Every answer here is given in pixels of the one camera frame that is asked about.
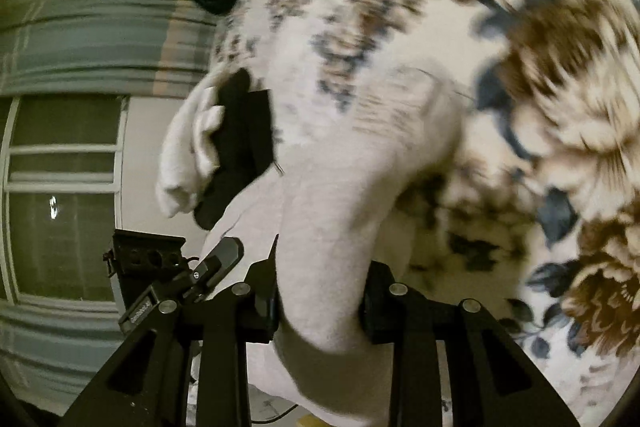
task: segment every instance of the blue leaf print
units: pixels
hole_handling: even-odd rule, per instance
[[[573,260],[564,264],[545,263],[536,268],[526,285],[534,292],[547,292],[557,299],[570,288],[580,269],[580,262]]]
[[[555,303],[546,309],[542,319],[543,328],[564,328],[571,319],[562,311],[560,303]]]
[[[476,109],[511,108],[511,97],[504,89],[497,75],[498,63],[495,62],[478,79],[476,85]]]
[[[489,15],[477,20],[473,24],[473,33],[482,38],[492,38],[498,35],[506,35],[509,29],[518,20],[518,13],[507,10],[495,0],[477,0],[489,9]]]
[[[517,335],[519,333],[522,333],[522,328],[520,327],[520,325],[511,317],[505,317],[498,320],[498,324],[500,324],[510,335]]]
[[[526,302],[520,299],[507,299],[507,302],[511,306],[511,313],[517,320],[524,323],[533,322],[533,310]]]
[[[533,343],[531,344],[531,352],[533,356],[537,359],[548,359],[549,351],[551,351],[551,346],[549,343],[543,339],[542,337],[536,337],[533,339]]]
[[[513,153],[518,158],[531,161],[533,159],[533,155],[524,148],[511,128],[511,108],[509,110],[501,109],[497,111],[495,115],[495,123],[498,127],[498,131],[500,132],[500,136],[502,136],[505,142],[509,144]]]
[[[569,201],[567,193],[556,187],[551,187],[545,197],[545,202],[538,209],[536,216],[546,237],[546,247],[551,248],[572,231],[578,221],[578,214]]]
[[[581,357],[582,354],[586,351],[586,347],[576,341],[576,337],[578,336],[578,333],[580,333],[580,328],[582,328],[582,325],[579,322],[574,321],[571,328],[569,329],[569,333],[566,336],[566,345],[578,357]]]

